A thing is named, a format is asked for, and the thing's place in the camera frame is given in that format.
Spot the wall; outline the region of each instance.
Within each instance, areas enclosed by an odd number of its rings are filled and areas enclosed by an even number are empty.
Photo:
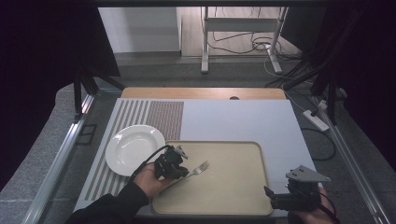
[[[176,7],[99,8],[114,53],[180,51]]]

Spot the table leg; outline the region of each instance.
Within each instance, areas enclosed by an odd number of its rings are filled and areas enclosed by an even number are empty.
[[[271,45],[267,45],[267,53],[271,60],[271,63],[274,67],[274,71],[276,74],[282,74],[282,69],[280,68],[279,62],[276,57],[276,43],[280,35],[280,30],[282,29],[283,21],[285,20],[286,12],[288,8],[284,7],[282,9],[282,13],[280,17],[277,19],[276,29],[274,31],[274,38]]]
[[[207,74],[209,71],[209,46],[207,44],[207,25],[208,25],[208,7],[205,7],[204,18],[204,44],[202,45],[202,66],[201,72]]]

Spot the white tabletop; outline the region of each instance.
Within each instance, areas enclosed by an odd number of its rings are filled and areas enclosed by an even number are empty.
[[[136,100],[148,102],[148,105],[154,101],[183,102],[181,128],[177,140],[258,143],[265,159],[269,187],[275,193],[289,192],[285,188],[288,183],[285,174],[290,170],[301,164],[316,170],[289,100],[119,99],[98,154],[106,147],[106,136],[112,134],[109,127],[114,127],[114,122],[117,122],[117,118],[120,117],[121,102]],[[98,166],[98,161],[99,159],[95,158],[90,175],[93,173],[94,166]],[[90,185],[90,175],[85,186]],[[84,201],[81,195],[76,209],[89,203],[91,202]],[[150,206],[140,209],[138,215],[158,216]],[[286,215],[285,211],[275,210],[271,217],[285,217]]]

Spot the extension cord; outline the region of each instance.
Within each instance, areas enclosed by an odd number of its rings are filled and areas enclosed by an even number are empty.
[[[326,131],[329,129],[329,126],[323,122],[320,118],[318,118],[317,116],[311,116],[311,111],[310,110],[305,110],[305,112],[303,113],[303,115],[309,119],[309,121],[311,121],[317,128],[319,128],[321,131]]]

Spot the white plate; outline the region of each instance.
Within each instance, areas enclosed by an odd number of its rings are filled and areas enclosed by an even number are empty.
[[[165,139],[156,128],[148,125],[130,126],[111,138],[106,148],[106,162],[115,173],[130,176],[143,161],[163,146]]]

